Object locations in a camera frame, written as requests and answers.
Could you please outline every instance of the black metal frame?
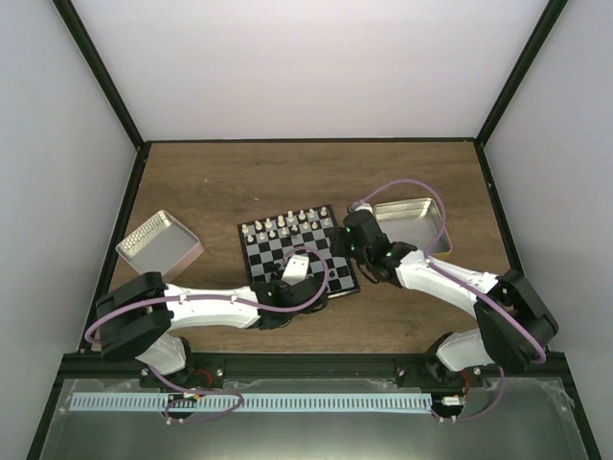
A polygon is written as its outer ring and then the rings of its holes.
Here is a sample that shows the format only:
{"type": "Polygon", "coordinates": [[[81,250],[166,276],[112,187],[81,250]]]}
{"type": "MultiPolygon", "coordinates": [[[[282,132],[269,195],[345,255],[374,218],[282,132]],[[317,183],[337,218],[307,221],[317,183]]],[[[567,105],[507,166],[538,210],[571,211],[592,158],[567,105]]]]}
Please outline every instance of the black metal frame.
{"type": "MultiPolygon", "coordinates": [[[[96,76],[102,91],[115,110],[117,117],[124,126],[125,132],[137,151],[132,173],[130,175],[120,213],[113,230],[110,244],[106,251],[100,280],[96,287],[94,299],[107,293],[117,262],[115,246],[124,237],[125,229],[132,211],[134,200],[145,170],[148,153],[152,142],[144,142],[134,124],[125,104],[113,83],[102,59],[85,30],[85,27],[71,0],[54,0],[60,15],[68,30],[79,46],[85,60],[96,76]]],[[[538,51],[556,24],[567,0],[550,0],[542,13],[534,31],[528,40],[511,74],[505,83],[496,103],[491,109],[479,135],[473,138],[371,138],[371,139],[257,139],[228,141],[156,141],[156,142],[472,142],[481,166],[489,198],[496,216],[503,243],[511,267],[522,271],[517,249],[513,243],[511,230],[505,218],[500,197],[496,191],[488,166],[484,145],[501,120],[513,95],[521,81],[526,76],[538,51]]],[[[94,320],[94,308],[90,309],[87,326],[94,320]]],[[[37,459],[42,452],[45,437],[52,420],[59,397],[61,385],[66,379],[136,379],[140,375],[141,364],[136,361],[126,363],[107,363],[102,361],[100,354],[91,352],[84,342],[81,342],[80,353],[65,355],[57,373],[56,381],[45,406],[38,430],[35,434],[29,459],[37,459]]],[[[457,386],[439,385],[419,372],[411,369],[423,367],[423,355],[300,355],[300,354],[194,354],[200,368],[221,369],[226,379],[342,379],[342,378],[375,378],[395,380],[403,387],[418,387],[427,392],[443,392],[457,390],[457,386]]],[[[496,377],[495,367],[484,368],[482,377],[496,377]]],[[[590,459],[600,459],[596,441],[590,429],[583,410],[579,393],[566,362],[564,354],[549,353],[548,361],[543,365],[532,366],[523,377],[560,378],[566,393],[574,400],[573,412],[578,423],[581,437],[590,459]]]]}

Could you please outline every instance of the cable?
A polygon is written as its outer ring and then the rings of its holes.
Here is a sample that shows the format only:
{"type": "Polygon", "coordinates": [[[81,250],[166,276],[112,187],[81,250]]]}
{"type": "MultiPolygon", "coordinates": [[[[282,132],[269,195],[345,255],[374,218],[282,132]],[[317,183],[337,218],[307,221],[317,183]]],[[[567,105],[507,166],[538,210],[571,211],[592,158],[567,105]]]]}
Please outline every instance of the cable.
{"type": "MultiPolygon", "coordinates": [[[[306,252],[310,252],[311,254],[315,255],[315,257],[317,257],[317,259],[320,260],[324,268],[324,280],[322,282],[321,287],[319,288],[319,290],[313,297],[311,297],[306,302],[304,302],[303,304],[297,307],[288,307],[288,308],[271,307],[269,305],[259,304],[258,302],[253,302],[251,300],[246,300],[246,299],[236,299],[234,302],[237,304],[247,305],[249,307],[255,307],[260,310],[274,311],[277,313],[292,313],[294,311],[304,310],[310,307],[311,305],[313,305],[322,296],[324,291],[328,288],[328,279],[329,279],[328,265],[326,264],[326,261],[324,260],[322,255],[317,250],[311,249],[310,247],[306,247],[306,246],[293,247],[284,256],[288,258],[292,256],[294,253],[296,253],[297,251],[306,251],[306,252]]],[[[94,337],[96,330],[101,325],[107,323],[111,319],[116,318],[117,316],[121,316],[122,314],[125,314],[129,311],[141,309],[143,307],[150,307],[151,305],[164,304],[166,302],[179,302],[179,301],[190,301],[190,300],[232,300],[232,297],[228,295],[216,295],[216,294],[188,294],[188,295],[171,295],[168,297],[156,297],[154,299],[141,300],[133,304],[119,307],[118,309],[98,319],[89,328],[87,328],[87,331],[85,331],[85,334],[84,334],[84,338],[89,343],[100,343],[100,341],[94,337]]]]}
{"type": "Polygon", "coordinates": [[[435,242],[437,242],[437,240],[443,235],[445,223],[447,222],[447,214],[446,214],[446,211],[444,210],[443,200],[441,199],[439,194],[437,194],[436,190],[434,190],[428,184],[426,184],[424,182],[421,182],[420,180],[416,180],[416,179],[397,179],[397,180],[393,180],[392,182],[388,182],[387,184],[379,187],[374,192],[372,192],[370,195],[367,195],[367,196],[363,197],[362,199],[360,199],[359,201],[356,201],[354,204],[352,204],[350,206],[350,209],[352,211],[355,211],[356,208],[358,208],[362,204],[368,202],[368,200],[370,200],[373,196],[378,195],[381,192],[383,192],[385,189],[388,189],[388,188],[392,187],[393,185],[397,185],[397,184],[415,184],[415,185],[419,185],[420,187],[422,187],[425,190],[427,190],[428,192],[430,192],[430,194],[432,194],[434,199],[439,204],[439,208],[440,208],[440,211],[441,211],[442,225],[441,225],[441,228],[439,229],[439,233],[437,233],[434,236],[434,238],[432,240],[430,240],[428,242],[428,244],[425,246],[425,248],[423,249],[423,254],[429,254],[430,253],[430,248],[432,247],[432,245],[435,242]]]}
{"type": "MultiPolygon", "coordinates": [[[[456,422],[470,422],[471,420],[479,419],[483,417],[484,415],[488,414],[489,412],[491,412],[493,408],[496,407],[496,405],[498,405],[500,400],[502,400],[502,395],[505,392],[505,371],[503,370],[502,367],[499,367],[498,370],[500,371],[500,379],[498,380],[499,388],[498,388],[498,394],[496,395],[496,398],[494,399],[494,401],[488,407],[483,409],[481,412],[478,412],[473,415],[469,415],[468,417],[457,419],[456,422]]],[[[430,412],[432,412],[432,415],[434,415],[437,419],[439,420],[443,419],[443,417],[437,414],[434,411],[434,409],[430,409],[430,412]]]]}
{"type": "Polygon", "coordinates": [[[515,319],[510,314],[507,313],[504,307],[500,306],[498,302],[491,299],[487,294],[475,289],[473,286],[469,285],[468,283],[465,283],[464,281],[456,278],[451,273],[448,273],[442,268],[439,268],[432,262],[432,258],[430,258],[430,249],[432,248],[432,245],[443,235],[445,226],[447,224],[447,213],[444,209],[443,200],[441,199],[441,196],[432,187],[430,187],[427,184],[424,184],[423,182],[415,180],[415,179],[393,180],[392,182],[389,182],[379,187],[374,192],[372,192],[370,195],[367,195],[366,197],[360,199],[359,201],[356,201],[354,204],[351,205],[351,209],[354,211],[357,207],[361,206],[362,204],[364,204],[365,202],[370,200],[373,196],[379,194],[383,190],[389,187],[392,187],[393,185],[404,184],[404,183],[419,185],[423,187],[424,189],[426,189],[428,192],[430,192],[430,194],[432,194],[437,204],[439,205],[439,211],[441,212],[441,228],[439,229],[439,233],[437,233],[434,236],[434,238],[432,238],[432,240],[430,240],[428,244],[423,248],[423,256],[426,260],[427,265],[430,268],[432,268],[434,271],[436,271],[437,273],[444,276],[445,278],[448,278],[449,280],[456,283],[458,286],[476,295],[479,299],[483,300],[486,304],[492,307],[498,314],[500,314],[503,318],[505,318],[505,320],[507,320],[507,322],[509,322],[534,347],[534,349],[538,353],[538,360],[536,360],[535,362],[538,364],[545,362],[547,360],[547,356],[545,355],[545,351],[543,350],[543,347],[540,346],[540,344],[536,341],[536,339],[532,337],[532,335],[528,331],[526,331],[526,329],[521,324],[515,321],[515,319]]]}
{"type": "MultiPolygon", "coordinates": [[[[192,423],[195,423],[195,422],[205,422],[205,421],[208,421],[208,420],[215,420],[215,419],[218,419],[220,417],[224,417],[224,416],[226,416],[228,414],[231,414],[235,410],[237,410],[245,402],[245,399],[242,397],[242,395],[239,392],[229,391],[229,390],[215,391],[215,390],[194,390],[194,389],[191,389],[191,388],[183,388],[182,386],[175,385],[174,383],[172,383],[170,380],[168,380],[166,377],[164,377],[160,373],[160,371],[158,371],[154,367],[149,366],[149,370],[151,371],[151,373],[158,380],[160,380],[162,383],[164,383],[168,388],[170,388],[172,390],[179,391],[181,393],[189,393],[189,394],[197,395],[197,396],[228,395],[228,396],[236,396],[238,398],[238,401],[232,407],[230,407],[229,409],[223,410],[221,412],[216,412],[215,414],[208,415],[206,417],[198,417],[196,419],[193,419],[192,417],[190,417],[189,419],[184,419],[183,423],[192,424],[192,423]]],[[[183,399],[180,399],[180,400],[171,401],[171,402],[168,403],[168,405],[164,409],[164,416],[166,418],[167,424],[169,424],[170,420],[172,420],[172,418],[170,417],[170,414],[169,414],[169,410],[175,404],[177,404],[179,402],[182,402],[182,401],[190,401],[190,400],[187,400],[187,399],[183,398],[183,399]]]]}

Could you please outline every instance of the black and white checkered board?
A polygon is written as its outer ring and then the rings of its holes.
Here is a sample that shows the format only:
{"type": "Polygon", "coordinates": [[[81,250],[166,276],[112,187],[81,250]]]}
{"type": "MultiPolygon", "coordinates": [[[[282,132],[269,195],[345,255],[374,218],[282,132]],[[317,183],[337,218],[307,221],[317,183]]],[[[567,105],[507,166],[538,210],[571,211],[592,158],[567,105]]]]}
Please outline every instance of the black and white checkered board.
{"type": "MultiPolygon", "coordinates": [[[[277,225],[278,216],[270,216],[269,219],[272,222],[272,227],[268,229],[263,227],[260,232],[256,231],[254,220],[251,222],[244,222],[249,229],[249,232],[246,234],[242,233],[242,223],[238,225],[238,236],[240,238],[242,254],[245,259],[247,274],[252,282],[260,281],[268,283],[271,273],[275,271],[275,264],[281,265],[283,270],[284,253],[291,247],[304,245],[317,249],[317,252],[326,259],[326,264],[329,269],[328,297],[330,299],[359,292],[360,285],[357,283],[357,278],[355,278],[355,272],[353,271],[351,261],[342,257],[332,257],[329,252],[332,229],[336,226],[336,219],[334,218],[332,208],[329,205],[324,206],[313,208],[315,211],[315,217],[313,218],[310,218],[308,216],[308,210],[305,210],[306,221],[310,224],[308,229],[304,228],[303,221],[298,220],[299,211],[293,211],[294,223],[298,225],[298,233],[295,235],[291,233],[287,236],[280,235],[277,225]],[[324,206],[328,214],[325,217],[321,217],[321,209],[324,206]],[[317,222],[317,229],[315,230],[312,229],[312,222],[314,221],[317,222]],[[274,238],[270,238],[270,230],[275,232],[274,238]],[[260,233],[264,234],[263,240],[259,238],[260,233]],[[252,242],[247,240],[249,235],[254,237],[252,242]]],[[[259,219],[262,226],[266,219],[267,218],[259,219]]],[[[313,276],[323,279],[324,269],[322,263],[314,254],[309,253],[308,258],[310,259],[308,273],[312,273],[313,276]]]]}

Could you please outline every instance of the metal tray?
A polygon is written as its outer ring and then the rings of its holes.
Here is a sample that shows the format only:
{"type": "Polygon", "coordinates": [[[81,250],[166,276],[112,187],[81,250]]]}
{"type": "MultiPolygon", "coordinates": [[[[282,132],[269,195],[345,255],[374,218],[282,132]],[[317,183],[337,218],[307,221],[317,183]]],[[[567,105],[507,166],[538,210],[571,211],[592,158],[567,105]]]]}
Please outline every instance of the metal tray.
{"type": "Polygon", "coordinates": [[[158,211],[130,233],[116,250],[139,273],[159,271],[172,281],[204,248],[185,225],[166,211],[158,211]]]}
{"type": "MultiPolygon", "coordinates": [[[[441,213],[432,198],[417,198],[377,204],[373,213],[391,242],[409,242],[423,249],[439,233],[441,213]]],[[[432,255],[446,259],[452,245],[447,231],[434,243],[432,255]]]]}

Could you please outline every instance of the tin tray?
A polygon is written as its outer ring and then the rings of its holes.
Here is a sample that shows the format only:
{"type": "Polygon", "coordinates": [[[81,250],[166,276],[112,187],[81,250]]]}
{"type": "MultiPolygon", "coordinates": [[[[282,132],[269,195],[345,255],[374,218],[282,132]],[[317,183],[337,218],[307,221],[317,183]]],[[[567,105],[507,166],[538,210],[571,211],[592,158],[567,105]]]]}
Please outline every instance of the tin tray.
{"type": "MultiPolygon", "coordinates": [[[[377,204],[373,210],[376,220],[391,242],[408,242],[423,249],[439,233],[441,213],[432,198],[405,199],[377,204]]],[[[431,253],[446,259],[451,253],[451,240],[447,231],[434,243],[431,253]]]]}
{"type": "Polygon", "coordinates": [[[139,273],[159,271],[174,279],[204,248],[200,240],[166,211],[158,211],[130,233],[116,250],[139,273]]]}

